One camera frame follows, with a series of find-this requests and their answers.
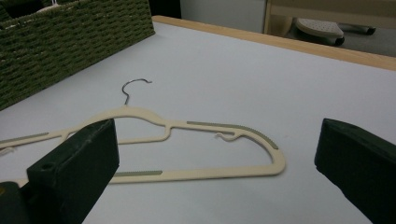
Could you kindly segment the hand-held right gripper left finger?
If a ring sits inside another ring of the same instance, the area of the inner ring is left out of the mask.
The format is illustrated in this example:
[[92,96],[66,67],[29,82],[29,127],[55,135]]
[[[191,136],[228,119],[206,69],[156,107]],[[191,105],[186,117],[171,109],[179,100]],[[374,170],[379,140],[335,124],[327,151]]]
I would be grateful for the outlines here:
[[79,130],[27,169],[34,224],[82,224],[119,165],[113,119]]

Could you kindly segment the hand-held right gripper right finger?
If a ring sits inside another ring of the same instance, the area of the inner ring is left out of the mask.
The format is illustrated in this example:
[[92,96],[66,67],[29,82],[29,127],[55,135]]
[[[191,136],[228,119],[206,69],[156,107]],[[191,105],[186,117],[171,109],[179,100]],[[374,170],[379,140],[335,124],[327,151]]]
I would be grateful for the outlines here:
[[374,224],[396,224],[396,145],[325,119],[315,165]]

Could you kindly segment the green woven basket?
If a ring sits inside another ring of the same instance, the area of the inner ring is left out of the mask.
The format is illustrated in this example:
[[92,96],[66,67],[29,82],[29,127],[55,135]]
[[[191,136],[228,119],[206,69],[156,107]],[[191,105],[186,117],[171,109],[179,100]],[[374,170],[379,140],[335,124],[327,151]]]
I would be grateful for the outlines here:
[[0,0],[0,111],[154,34],[149,0]]

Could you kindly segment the beige clothes hanger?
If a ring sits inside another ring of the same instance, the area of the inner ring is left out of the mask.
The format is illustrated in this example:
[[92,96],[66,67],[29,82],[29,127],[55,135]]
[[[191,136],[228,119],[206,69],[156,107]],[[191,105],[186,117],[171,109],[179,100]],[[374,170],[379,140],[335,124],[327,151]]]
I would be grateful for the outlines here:
[[164,127],[164,133],[161,136],[121,139],[119,141],[121,145],[161,142],[168,139],[171,135],[171,131],[174,129],[211,132],[216,137],[219,137],[226,142],[232,142],[240,137],[246,137],[258,144],[264,150],[266,150],[271,157],[272,162],[268,165],[252,165],[226,168],[205,168],[175,171],[157,170],[120,172],[114,174],[114,176],[110,180],[112,184],[271,176],[281,174],[286,168],[286,160],[282,151],[269,137],[259,131],[256,131],[246,126],[233,124],[163,119],[156,113],[146,108],[129,106],[127,103],[124,103],[123,106],[119,108],[101,112],[89,119],[82,121],[80,124],[74,127],[65,128],[59,131],[35,133],[16,138],[10,138],[7,140],[0,140],[0,153],[4,153],[17,146],[28,145],[36,142],[50,140],[53,138],[58,138],[60,139],[60,141],[63,142],[73,133],[76,133],[83,127],[95,123],[96,121],[120,118],[141,119],[151,124]]

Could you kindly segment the office chair base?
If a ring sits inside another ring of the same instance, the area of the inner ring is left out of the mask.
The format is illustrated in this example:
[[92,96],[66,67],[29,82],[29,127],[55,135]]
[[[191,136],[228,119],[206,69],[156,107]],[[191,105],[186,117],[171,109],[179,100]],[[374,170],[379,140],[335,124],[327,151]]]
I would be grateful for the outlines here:
[[295,21],[297,29],[305,34],[316,37],[333,39],[335,46],[342,46],[345,42],[343,28],[351,28],[365,35],[373,35],[376,31],[374,26],[362,26],[334,21],[318,21],[297,18]]

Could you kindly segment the white cabinet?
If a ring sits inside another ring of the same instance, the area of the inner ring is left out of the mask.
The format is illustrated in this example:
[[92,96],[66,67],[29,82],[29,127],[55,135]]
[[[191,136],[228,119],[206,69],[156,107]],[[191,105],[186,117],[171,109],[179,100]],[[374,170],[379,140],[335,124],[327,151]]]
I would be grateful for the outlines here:
[[266,0],[180,0],[181,17],[261,33]]

